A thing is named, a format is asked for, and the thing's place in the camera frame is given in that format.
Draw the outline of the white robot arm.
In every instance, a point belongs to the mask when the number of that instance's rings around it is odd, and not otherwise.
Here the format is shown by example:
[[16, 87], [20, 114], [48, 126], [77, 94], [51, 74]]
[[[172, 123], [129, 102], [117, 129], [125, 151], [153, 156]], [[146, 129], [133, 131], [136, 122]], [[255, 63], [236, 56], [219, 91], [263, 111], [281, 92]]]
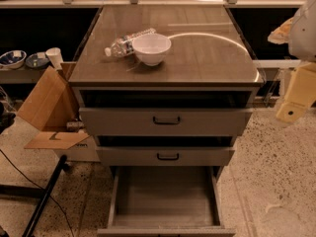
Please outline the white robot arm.
[[292, 56], [301, 60], [291, 78], [276, 118], [293, 123], [301, 118], [316, 101], [316, 0], [306, 2], [270, 33], [268, 41], [288, 44]]

